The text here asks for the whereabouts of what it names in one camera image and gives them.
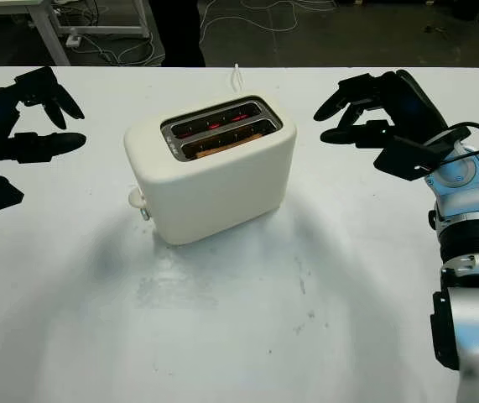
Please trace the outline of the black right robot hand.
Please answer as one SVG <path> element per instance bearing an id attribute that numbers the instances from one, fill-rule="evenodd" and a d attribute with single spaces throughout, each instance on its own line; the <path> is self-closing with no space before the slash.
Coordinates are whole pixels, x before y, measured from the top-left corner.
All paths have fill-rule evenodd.
<path id="1" fill-rule="evenodd" d="M 424 144 L 448 125 L 419 83 L 406 70 L 368 73 L 338 82 L 337 90 L 314 114 L 316 122 L 343 111 L 336 127 L 320 140 L 382 149 L 395 137 Z"/>

